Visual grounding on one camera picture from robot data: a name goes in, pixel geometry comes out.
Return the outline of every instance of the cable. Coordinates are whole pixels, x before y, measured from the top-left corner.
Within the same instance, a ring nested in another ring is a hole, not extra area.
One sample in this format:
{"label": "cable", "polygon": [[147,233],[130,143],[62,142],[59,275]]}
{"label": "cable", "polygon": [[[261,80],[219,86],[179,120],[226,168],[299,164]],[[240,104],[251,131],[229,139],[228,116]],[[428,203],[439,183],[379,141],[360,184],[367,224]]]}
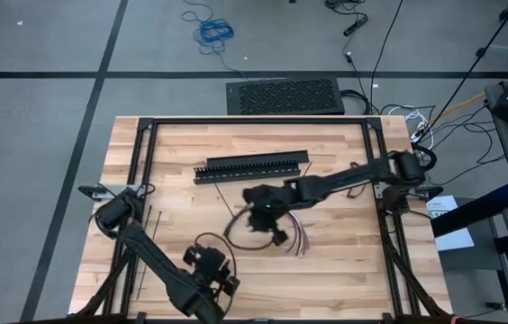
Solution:
{"label": "cable", "polygon": [[250,81],[244,73],[239,71],[238,69],[229,67],[224,61],[224,57],[222,54],[226,51],[226,41],[234,37],[234,29],[230,26],[230,24],[223,18],[213,19],[214,11],[212,7],[208,4],[200,4],[193,3],[188,0],[182,0],[188,5],[196,5],[202,6],[210,12],[208,18],[200,19],[198,14],[194,10],[184,11],[181,15],[183,21],[192,23],[198,22],[199,26],[194,31],[193,39],[200,46],[198,51],[202,55],[217,55],[220,59],[220,62],[224,65],[225,68],[232,72],[236,72],[240,74],[241,77]]}
{"label": "cable", "polygon": [[247,212],[249,209],[248,209],[249,206],[246,206],[245,208],[243,208],[241,211],[239,211],[236,216],[233,216],[232,219],[230,220],[230,222],[228,223],[228,225],[226,225],[226,228],[224,229],[224,237],[228,240],[228,243],[230,243],[230,245],[233,247],[233,248],[237,248],[237,249],[241,249],[241,250],[244,250],[244,251],[260,251],[260,250],[263,250],[265,248],[268,248],[272,245],[273,241],[272,239],[270,239],[270,241],[264,245],[261,245],[259,247],[242,247],[242,246],[239,246],[238,244],[235,244],[234,242],[232,242],[232,240],[230,239],[230,232],[232,230],[232,227],[234,227],[234,224],[236,223],[236,221],[240,218],[241,215],[243,215],[245,212]]}
{"label": "cable", "polygon": [[144,198],[147,195],[153,194],[156,191],[156,186],[154,184],[147,183],[147,184],[142,184],[141,186],[139,186],[138,189],[136,190],[136,194],[138,194],[138,191],[142,188],[143,185],[146,185],[146,187],[151,187],[152,190],[147,191],[146,193],[141,194],[140,198]]}
{"label": "cable", "polygon": [[434,109],[434,108],[436,108],[436,104],[425,105],[425,106],[412,106],[412,105],[404,105],[404,104],[397,104],[397,103],[389,103],[389,104],[385,105],[384,107],[382,107],[380,114],[383,114],[384,110],[386,110],[390,107],[399,107],[399,108],[404,108],[404,109],[408,109],[408,110]]}
{"label": "cable", "polygon": [[[444,112],[444,113],[442,114],[442,117],[446,116],[446,115],[447,115],[447,114],[449,114],[449,113],[453,113],[453,112],[455,112],[456,110],[458,110],[458,109],[460,109],[460,108],[462,108],[462,107],[466,107],[466,106],[468,106],[469,104],[471,104],[471,103],[475,102],[476,100],[478,100],[478,99],[480,99],[480,98],[482,98],[482,97],[484,97],[484,96],[485,96],[485,93],[482,93],[482,94],[477,94],[477,95],[473,96],[472,98],[470,98],[470,99],[466,100],[464,103],[459,103],[459,104],[455,105],[454,107],[449,108],[446,112]],[[438,118],[431,118],[431,117],[429,117],[430,122],[434,122],[434,121],[435,121],[435,120],[437,120],[437,119],[438,119]]]}
{"label": "cable", "polygon": [[490,313],[495,312],[495,311],[498,311],[498,310],[489,310],[489,311],[481,312],[481,313],[474,314],[474,315],[463,316],[463,318],[465,318],[465,319],[472,319],[474,317],[490,314]]}
{"label": "cable", "polygon": [[[492,43],[494,42],[494,39],[496,38],[496,36],[498,36],[498,34],[500,33],[500,31],[502,30],[502,28],[506,25],[506,23],[508,23],[508,16],[504,18],[504,20],[501,22],[500,26],[498,26],[498,29],[496,29],[496,31],[494,32],[494,35],[492,35],[492,38],[488,41],[488,43],[486,44],[486,47],[485,47],[485,50],[484,52],[486,53],[488,51],[488,48],[490,48],[490,45],[492,45]],[[462,87],[462,85],[464,85],[464,83],[466,82],[466,80],[468,79],[468,76],[470,76],[470,73],[472,73],[472,71],[474,70],[474,67],[478,64],[478,62],[480,61],[480,59],[484,56],[483,55],[479,55],[474,63],[472,64],[472,66],[470,67],[470,69],[468,70],[468,72],[464,75],[464,77],[462,78],[462,80],[460,81],[460,84],[458,84],[458,87],[456,88],[456,90],[454,90],[454,93],[452,94],[452,96],[450,97],[450,99],[446,102],[446,104],[444,104],[444,107],[440,110],[438,116],[436,116],[436,118],[434,119],[434,121],[431,123],[431,126],[428,130],[426,130],[420,137],[420,140],[422,140],[424,138],[424,136],[432,129],[432,127],[434,127],[434,124],[438,121],[438,119],[442,116],[442,114],[446,111],[446,109],[448,108],[449,104],[452,102],[452,100],[454,99],[454,97],[456,96],[456,94],[458,93],[458,91],[460,90],[460,88]]]}
{"label": "cable", "polygon": [[372,103],[370,103],[368,101],[368,99],[366,97],[366,91],[364,91],[364,86],[362,86],[362,79],[360,78],[360,76],[358,76],[358,70],[356,69],[356,66],[354,65],[354,61],[351,58],[349,59],[349,63],[351,64],[352,68],[354,68],[354,71],[356,72],[358,84],[360,85],[360,90],[362,90],[362,96],[360,97],[360,99],[362,99],[362,101],[364,101],[364,104],[367,105],[367,107],[366,107],[367,109],[365,109],[364,114],[371,114],[373,108],[377,114],[381,114],[381,112],[378,110],[378,108],[376,108]]}
{"label": "cable", "polygon": [[[232,257],[232,266],[234,267],[234,277],[238,277],[238,267],[236,266],[236,256],[234,255],[234,252],[232,251],[232,248],[230,247],[228,242],[226,242],[226,240],[223,237],[221,237],[220,235],[218,235],[216,233],[205,232],[205,233],[198,235],[196,238],[194,238],[194,244],[197,244],[198,239],[200,239],[201,237],[204,237],[204,236],[211,236],[211,237],[217,238],[224,243],[224,245],[230,251],[230,255]],[[231,295],[230,301],[228,302],[228,306],[226,306],[226,310],[224,311],[224,316],[226,316],[226,314],[228,314],[228,311],[230,311],[230,307],[232,307],[233,301],[234,301],[234,295]]]}
{"label": "cable", "polygon": [[226,199],[224,199],[224,196],[222,195],[222,192],[220,191],[220,188],[218,187],[218,184],[214,181],[214,186],[216,187],[216,190],[218,191],[218,194],[220,195],[220,198],[222,198],[222,201],[226,205],[226,208],[228,208],[228,212],[230,212],[230,215],[232,217],[234,216],[234,213],[232,212],[232,209],[230,208],[230,205],[226,202]]}
{"label": "cable", "polygon": [[409,212],[413,213],[413,214],[416,214],[416,215],[421,215],[421,216],[424,216],[426,217],[427,219],[429,220],[432,220],[432,217],[430,217],[429,215],[423,213],[423,212],[418,212],[418,211],[413,211],[413,210],[409,210]]}
{"label": "cable", "polygon": [[439,131],[443,131],[445,130],[447,127],[454,127],[449,133],[448,135],[446,135],[443,139],[441,139],[438,143],[436,143],[436,145],[434,146],[434,149],[436,149],[441,143],[444,142],[444,140],[446,140],[450,135],[452,135],[452,133],[460,128],[460,127],[464,127],[464,125],[467,124],[467,122],[471,121],[480,111],[482,111],[483,109],[485,109],[485,106],[481,107],[480,109],[478,109],[477,111],[475,111],[474,113],[472,113],[470,115],[470,117],[468,117],[466,120],[464,120],[463,122],[461,122],[460,124],[451,124],[451,125],[442,125],[444,126],[444,128],[440,128],[439,130],[436,130],[435,133],[438,133]]}
{"label": "cable", "polygon": [[356,19],[358,19],[360,16],[368,18],[367,14],[356,12],[356,7],[364,4],[365,2],[366,0],[325,0],[324,5],[336,14],[356,15]]}
{"label": "cable", "polygon": [[357,99],[360,99],[364,102],[364,112],[362,114],[364,115],[370,115],[372,113],[370,107],[372,106],[370,104],[370,102],[368,101],[368,98],[361,94],[360,92],[356,91],[356,90],[352,90],[352,89],[346,89],[346,90],[341,90],[340,91],[340,96],[343,98],[343,97],[348,97],[348,98],[357,98]]}
{"label": "cable", "polygon": [[[433,110],[434,107],[436,107],[436,106],[425,106],[424,108],[432,108],[432,110]],[[404,116],[404,118],[407,121],[409,121],[411,119],[420,118],[421,122],[420,122],[420,124],[418,124],[418,127],[416,128],[417,130],[420,129],[420,128],[424,129],[426,127],[426,125],[428,124],[428,120],[426,119],[426,117],[424,117],[424,115],[418,109],[416,109],[413,106],[398,105],[398,106],[392,108],[390,110],[390,112],[388,112],[388,116],[390,116],[393,111],[398,110],[398,109],[411,109],[411,110],[413,110],[412,112],[410,112],[406,116]],[[431,130],[431,144],[430,144],[430,146],[427,149],[432,149],[433,146],[434,146],[434,134],[432,133],[432,130]]]}
{"label": "cable", "polygon": [[376,74],[376,69],[378,68],[378,64],[380,63],[380,59],[382,58],[382,54],[384,53],[384,47],[386,46],[386,41],[388,41],[388,36],[390,36],[390,32],[392,28],[395,26],[396,18],[398,17],[398,13],[400,13],[400,8],[402,8],[402,3],[404,0],[400,0],[398,4],[398,8],[396,8],[395,17],[392,19],[390,23],[390,27],[386,32],[386,36],[384,37],[384,41],[382,42],[382,48],[380,49],[380,54],[378,54],[378,59],[376,60],[376,64],[374,65],[374,70],[372,70],[372,77],[370,78],[370,102],[373,104],[374,100],[372,99],[372,94],[374,93],[374,75]]}
{"label": "cable", "polygon": [[447,185],[447,184],[451,183],[452,181],[454,181],[454,180],[458,179],[459,177],[463,176],[464,174],[466,174],[466,173],[468,173],[468,172],[470,172],[470,171],[472,171],[472,170],[474,170],[474,169],[476,169],[476,168],[479,168],[479,167],[485,166],[485,165],[490,164],[490,163],[498,162],[498,161],[503,160],[503,159],[505,159],[505,158],[506,158],[506,156],[505,156],[505,155],[502,155],[502,156],[497,157],[497,158],[495,158],[495,159],[492,159],[492,160],[490,160],[490,161],[483,162],[482,164],[479,164],[479,165],[477,165],[477,166],[472,166],[471,168],[469,168],[469,169],[467,169],[467,170],[465,170],[465,171],[463,171],[463,172],[459,173],[458,175],[454,176],[454,177],[453,177],[453,178],[451,178],[450,180],[448,180],[448,181],[446,181],[446,182],[443,182],[443,183],[440,183],[440,184],[435,184],[435,183],[433,183],[430,179],[429,179],[429,181],[428,181],[428,182],[429,182],[430,184],[432,184],[432,185],[437,185],[437,186]]}
{"label": "cable", "polygon": [[116,193],[113,193],[112,190],[108,189],[107,186],[101,184],[101,183],[98,183],[98,186],[102,187],[102,189],[106,190],[108,193],[110,193],[114,198],[116,198]]}
{"label": "cable", "polygon": [[[359,167],[358,163],[356,163],[356,162],[350,162],[350,168],[354,168],[354,167]],[[357,193],[357,194],[351,194],[351,193],[352,193],[352,189],[353,189],[353,188],[354,188],[354,187],[351,187],[351,188],[348,190],[348,193],[346,193],[346,197],[347,197],[347,198],[350,198],[350,199],[356,199],[356,198],[360,197],[360,195],[361,195],[362,193],[364,193],[364,189],[366,189],[366,184],[363,184],[363,185],[362,185],[362,188],[360,189],[360,192],[359,192],[359,193]]]}
{"label": "cable", "polygon": [[306,176],[306,172],[308,172],[308,170],[310,170],[310,166],[312,165],[312,161],[310,161],[310,164],[308,164],[308,166],[306,167],[306,169],[304,170],[304,173],[302,174],[302,176]]}
{"label": "cable", "polygon": [[[295,225],[295,242],[296,239],[298,239],[298,249],[296,250],[295,254],[297,256],[300,254],[304,255],[306,251],[310,249],[310,240],[308,239],[308,235],[304,230],[302,222],[298,220],[298,218],[291,211],[289,211],[287,215],[290,217],[290,219]],[[290,252],[290,250],[292,250],[294,245],[295,244],[293,243],[293,245],[286,251],[286,253]]]}

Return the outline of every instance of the black floor stripe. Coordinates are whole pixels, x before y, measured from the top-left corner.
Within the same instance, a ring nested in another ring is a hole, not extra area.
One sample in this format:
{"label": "black floor stripe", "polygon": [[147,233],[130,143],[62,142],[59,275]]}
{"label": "black floor stripe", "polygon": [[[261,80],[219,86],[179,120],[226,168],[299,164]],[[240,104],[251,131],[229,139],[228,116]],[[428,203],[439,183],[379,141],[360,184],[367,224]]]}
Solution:
{"label": "black floor stripe", "polygon": [[[371,77],[372,71],[243,71],[246,77],[323,77],[340,78]],[[377,78],[447,78],[461,79],[467,72],[415,72],[415,71],[377,71]],[[148,79],[208,79],[208,78],[242,78],[236,72],[133,72],[109,71],[106,78],[148,78]],[[508,72],[472,72],[468,78],[508,78]]]}
{"label": "black floor stripe", "polygon": [[[246,77],[323,77],[340,78],[371,77],[372,71],[250,71],[243,72]],[[461,79],[467,72],[448,71],[377,71],[376,78],[409,79]],[[66,79],[66,78],[122,78],[122,79],[208,79],[241,78],[236,72],[159,72],[159,71],[110,71],[110,72],[0,72],[0,79]],[[471,79],[507,79],[508,72],[472,72]]]}
{"label": "black floor stripe", "polygon": [[6,79],[97,78],[98,72],[0,72]]}
{"label": "black floor stripe", "polygon": [[86,106],[84,118],[82,119],[80,130],[77,134],[76,144],[74,145],[68,164],[68,170],[66,171],[66,176],[64,177],[64,182],[58,197],[58,202],[56,203],[56,209],[54,210],[54,215],[52,217],[50,227],[48,228],[46,242],[42,248],[40,260],[38,261],[36,272],[34,273],[32,284],[30,285],[30,291],[28,292],[26,302],[23,306],[22,316],[20,317],[20,321],[22,322],[33,320],[38,308],[41,292],[44,284],[46,283],[46,276],[48,274],[48,270],[50,269],[54,249],[56,248],[59,232],[68,207],[70,194],[72,188],[74,187],[74,181],[76,180],[80,159],[82,158],[88,132],[90,132],[92,120],[94,119],[95,108],[98,104],[98,99],[100,98],[100,93],[102,92],[102,87],[104,85],[104,72],[107,71],[110,66],[110,59],[112,58],[113,49],[116,45],[116,40],[118,39],[118,33],[120,32],[120,27],[122,26],[122,19],[126,11],[128,1],[129,0],[120,1],[118,11],[113,20],[112,30],[110,31],[104,55],[102,56],[102,62],[100,63],[100,73],[97,75],[94,82],[92,94],[90,95],[90,99],[88,100],[88,104]]}

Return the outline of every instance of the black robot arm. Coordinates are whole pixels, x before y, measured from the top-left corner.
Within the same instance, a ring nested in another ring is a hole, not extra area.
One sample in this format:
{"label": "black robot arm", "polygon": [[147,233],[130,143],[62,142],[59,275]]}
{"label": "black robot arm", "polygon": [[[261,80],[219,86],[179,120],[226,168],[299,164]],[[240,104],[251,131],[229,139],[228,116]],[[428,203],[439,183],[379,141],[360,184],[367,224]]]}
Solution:
{"label": "black robot arm", "polygon": [[[390,161],[394,161],[394,172]],[[242,197],[249,204],[249,225],[254,231],[273,232],[279,245],[287,240],[277,228],[277,219],[288,211],[313,207],[329,195],[368,182],[387,185],[382,192],[385,208],[394,210],[405,194],[424,182],[425,169],[410,152],[390,152],[387,157],[327,176],[307,175],[284,181],[284,185],[259,185],[244,189]]]}
{"label": "black robot arm", "polygon": [[[94,315],[120,272],[137,256],[166,285],[168,298],[177,310],[186,316],[195,315],[204,324],[221,323],[225,311],[216,303],[217,297],[220,293],[233,296],[240,285],[236,274],[231,275],[224,253],[195,243],[184,254],[184,262],[194,266],[194,272],[190,274],[185,269],[177,268],[136,221],[141,217],[133,217],[141,215],[142,206],[141,198],[127,188],[98,209],[94,217],[98,228],[107,237],[121,241],[126,249],[96,295],[74,316]],[[113,230],[129,218],[132,221],[126,227]],[[214,282],[219,284],[217,290],[211,287]]]}

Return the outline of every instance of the white paper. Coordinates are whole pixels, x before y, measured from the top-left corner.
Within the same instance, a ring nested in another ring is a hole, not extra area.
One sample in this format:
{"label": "white paper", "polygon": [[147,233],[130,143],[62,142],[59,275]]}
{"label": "white paper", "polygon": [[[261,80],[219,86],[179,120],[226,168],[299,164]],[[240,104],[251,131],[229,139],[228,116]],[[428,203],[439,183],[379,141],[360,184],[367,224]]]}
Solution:
{"label": "white paper", "polygon": [[[434,197],[426,203],[428,213],[431,218],[440,217],[443,214],[455,210],[458,206],[454,200],[454,196]],[[471,248],[474,241],[470,237],[468,229],[459,229],[447,235],[436,238],[436,247],[439,251],[447,251],[456,248]]]}

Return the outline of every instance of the wooden table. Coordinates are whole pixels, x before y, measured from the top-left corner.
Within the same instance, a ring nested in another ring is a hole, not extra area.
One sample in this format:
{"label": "wooden table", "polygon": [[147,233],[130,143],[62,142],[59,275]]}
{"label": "wooden table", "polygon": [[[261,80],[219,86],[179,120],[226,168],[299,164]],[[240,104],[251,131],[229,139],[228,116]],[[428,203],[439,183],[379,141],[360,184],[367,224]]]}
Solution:
{"label": "wooden table", "polygon": [[[103,184],[126,183],[137,123],[138,117],[116,118],[104,162]],[[388,151],[409,149],[402,117],[382,117],[382,123]],[[146,150],[144,145],[147,144],[142,145],[142,152]],[[142,225],[177,266],[187,268],[181,257],[194,238],[205,231],[222,234],[231,218],[214,184],[194,184],[193,168],[203,167],[206,158],[301,149],[308,150],[312,162],[308,175],[341,171],[348,168],[351,161],[367,162],[358,125],[160,125],[150,176],[156,192],[146,202]],[[143,159],[142,154],[139,167],[143,166]],[[308,164],[301,165],[303,170],[307,167]],[[138,172],[138,182],[140,177],[141,172]],[[231,209],[237,212],[244,206],[243,188],[262,183],[280,185],[282,180],[261,179],[218,186]],[[427,212],[423,202],[411,201],[411,206],[418,212]],[[381,313],[392,312],[370,184],[356,199],[347,198],[346,193],[336,193],[296,215],[310,239],[311,247],[305,256],[286,255],[288,242],[256,252],[234,250],[241,285],[227,318],[362,320],[380,319]],[[388,226],[392,229],[390,219]],[[439,306],[450,312],[449,295],[429,220],[409,213],[403,216],[403,223],[415,275]],[[280,227],[294,237],[286,217],[280,220]],[[235,226],[231,237],[243,246],[268,242],[268,234],[248,232],[245,222]],[[204,238],[201,243],[215,246],[229,255],[221,242]],[[83,307],[107,276],[113,247],[114,241],[91,223],[70,312]],[[408,313],[404,279],[398,270],[396,272],[404,312]],[[118,287],[115,301],[119,302],[121,293]],[[221,298],[222,307],[227,302],[225,297]],[[163,283],[143,262],[139,262],[129,317],[135,317],[139,311],[147,312],[148,318],[184,318],[168,301]]]}

